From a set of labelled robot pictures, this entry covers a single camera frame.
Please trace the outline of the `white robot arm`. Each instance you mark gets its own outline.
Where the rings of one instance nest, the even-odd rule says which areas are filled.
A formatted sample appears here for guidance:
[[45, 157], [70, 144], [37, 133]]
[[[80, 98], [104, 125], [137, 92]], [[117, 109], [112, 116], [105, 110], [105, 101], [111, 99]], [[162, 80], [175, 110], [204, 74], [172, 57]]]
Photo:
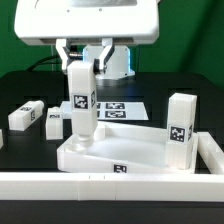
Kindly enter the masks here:
[[28, 45], [53, 45], [62, 70], [74, 60], [71, 48], [82, 45], [83, 59], [94, 64], [101, 80], [121, 79], [130, 69], [130, 45], [159, 37], [160, 0], [18, 0], [14, 30]]

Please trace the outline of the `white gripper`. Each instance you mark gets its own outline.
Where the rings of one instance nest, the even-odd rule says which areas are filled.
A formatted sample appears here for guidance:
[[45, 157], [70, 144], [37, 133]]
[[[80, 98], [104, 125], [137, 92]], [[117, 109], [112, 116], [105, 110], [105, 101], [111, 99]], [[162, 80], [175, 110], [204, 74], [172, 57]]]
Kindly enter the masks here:
[[71, 42], [98, 44], [95, 74], [104, 74], [115, 44], [152, 44], [159, 37], [157, 0], [18, 0], [14, 30], [29, 45], [53, 45], [62, 72], [71, 64]]

